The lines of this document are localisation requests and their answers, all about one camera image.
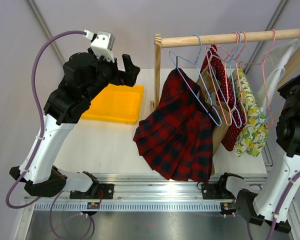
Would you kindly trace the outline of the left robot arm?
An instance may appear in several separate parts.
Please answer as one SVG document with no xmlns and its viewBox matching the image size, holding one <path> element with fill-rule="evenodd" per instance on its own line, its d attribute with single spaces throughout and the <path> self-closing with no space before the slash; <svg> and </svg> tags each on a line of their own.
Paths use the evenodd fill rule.
<svg viewBox="0 0 300 240">
<path fill-rule="evenodd" d="M 70 192 L 72 199 L 98 195 L 99 181 L 93 174 L 64 171 L 54 162 L 70 131 L 105 87 L 135 85 L 140 68 L 128 54 L 123 54 L 122 60 L 124 70 L 119 70 L 116 59 L 107 61 L 92 52 L 78 52 L 63 65 L 64 76 L 43 108 L 43 125 L 30 155 L 23 165 L 9 171 L 25 184 L 24 190 L 30 196 L 51 198 L 62 191 Z"/>
</svg>

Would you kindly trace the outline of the lemon print skirt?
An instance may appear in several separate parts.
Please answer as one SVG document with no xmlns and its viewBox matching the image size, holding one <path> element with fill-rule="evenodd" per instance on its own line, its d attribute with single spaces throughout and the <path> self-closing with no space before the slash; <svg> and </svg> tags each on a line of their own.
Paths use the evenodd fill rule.
<svg viewBox="0 0 300 240">
<path fill-rule="evenodd" d="M 260 115 L 254 93 L 249 81 L 239 66 L 232 72 L 234 78 L 235 96 L 240 101 L 246 123 L 237 137 L 234 151 L 238 157 L 248 154 L 257 157 L 263 150 L 269 135 L 269 129 L 264 123 L 258 123 Z"/>
</svg>

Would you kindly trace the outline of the pink hanger with lemon skirt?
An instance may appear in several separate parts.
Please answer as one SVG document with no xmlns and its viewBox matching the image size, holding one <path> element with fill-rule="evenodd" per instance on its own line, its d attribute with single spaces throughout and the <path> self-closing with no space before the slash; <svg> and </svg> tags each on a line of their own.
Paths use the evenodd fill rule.
<svg viewBox="0 0 300 240">
<path fill-rule="evenodd" d="M 254 97 L 255 97 L 258 107 L 268 107 L 270 105 L 270 102 L 269 102 L 269 97 L 268 97 L 268 87 L 267 87 L 267 81 L 266 81 L 266 76 L 265 76 L 265 62 L 266 62 L 266 59 L 276 41 L 277 32 L 275 29 L 271 29 L 270 31 L 259 31 L 259 32 L 251 32 L 251 33 L 250 32 L 246 33 L 245 31 L 241 31 L 240 34 L 241 34 L 241 36 L 242 35 L 244 36 L 244 44 L 245 45 L 247 44 L 247 41 L 248 41 L 247 34 L 251 34 L 251 36 L 253 37 L 254 40 L 256 40 L 258 37 L 260 37 L 261 41 L 272 40 L 272 43 L 271 43 L 269 49 L 267 50 L 267 52 L 265 53 L 261 62 L 251 62 L 250 61 L 250 62 L 245 63 L 245 65 L 247 67 L 250 65 L 260 65 L 261 66 L 263 89 L 260 88 L 257 93 L 254 92 Z"/>
</svg>

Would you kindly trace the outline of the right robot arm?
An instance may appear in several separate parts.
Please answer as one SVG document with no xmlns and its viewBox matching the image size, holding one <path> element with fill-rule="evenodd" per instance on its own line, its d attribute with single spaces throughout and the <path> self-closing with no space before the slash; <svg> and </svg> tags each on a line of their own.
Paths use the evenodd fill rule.
<svg viewBox="0 0 300 240">
<path fill-rule="evenodd" d="M 270 225 L 267 239 L 275 231 L 288 234 L 289 206 L 300 187 L 300 74 L 278 89 L 285 102 L 276 125 L 279 159 L 273 164 L 259 193 L 252 192 L 242 176 L 226 172 L 216 183 L 202 183 L 204 200 L 225 200 L 221 214 L 239 213 L 248 225 Z"/>
</svg>

